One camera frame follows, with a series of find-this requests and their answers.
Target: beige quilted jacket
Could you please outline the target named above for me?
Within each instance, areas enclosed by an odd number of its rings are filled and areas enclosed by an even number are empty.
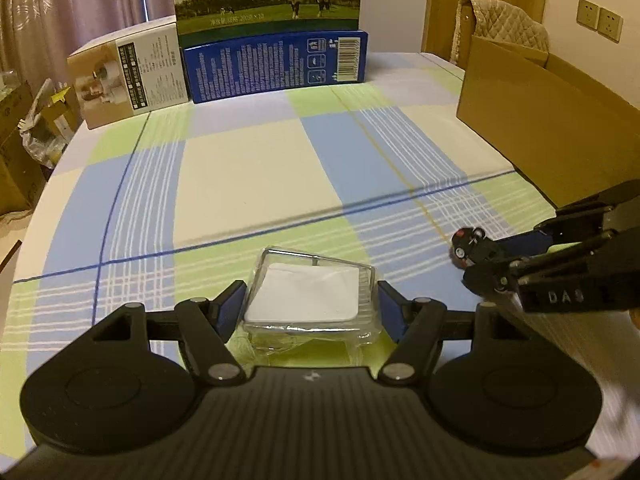
[[[520,7],[502,0],[459,0],[456,13],[456,31],[453,36],[451,62],[456,63],[460,49],[461,9],[466,2],[471,2],[476,15],[475,36],[489,38],[505,43],[549,51],[549,37],[545,27],[533,21]]]

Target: barcode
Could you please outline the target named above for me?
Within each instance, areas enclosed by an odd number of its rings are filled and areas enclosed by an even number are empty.
[[[357,81],[360,38],[338,38],[338,82]]]

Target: plaid bedsheet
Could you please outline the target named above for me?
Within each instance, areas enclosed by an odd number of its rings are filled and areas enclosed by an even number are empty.
[[[0,344],[0,470],[33,445],[18,406],[29,373],[126,301],[171,308],[247,279],[267,245],[373,264],[409,298],[475,309],[449,261],[452,233],[482,225],[504,237],[553,209],[456,119],[462,78],[428,54],[372,54],[361,85],[186,104],[81,129],[18,260]],[[634,456],[640,399],[629,392],[640,380],[609,348],[635,345],[640,355],[623,316],[532,323],[605,389],[591,448]],[[238,352],[241,344],[231,341]],[[152,349],[178,359],[174,344]],[[379,366],[389,349],[381,338],[365,350],[367,364]],[[447,344],[444,358],[464,351],[467,343]]]

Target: open cardboard box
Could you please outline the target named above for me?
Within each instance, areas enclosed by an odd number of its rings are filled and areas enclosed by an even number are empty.
[[[474,37],[457,116],[556,207],[640,178],[640,110],[553,54]]]
[[[80,103],[76,90],[66,87],[51,97],[50,104],[40,112],[47,127],[56,136],[62,137],[68,144],[74,138],[82,124]]]
[[[33,209],[46,184],[40,165],[23,148],[17,131],[32,101],[24,83],[0,102],[0,216]]]

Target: electrical outlet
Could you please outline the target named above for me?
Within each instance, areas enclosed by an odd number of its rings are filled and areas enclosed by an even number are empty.
[[[575,20],[585,27],[598,28],[598,11],[600,7],[587,0],[578,0],[578,15]]]
[[[618,43],[620,41],[620,34],[622,33],[622,16],[603,7],[600,9],[598,32]]]

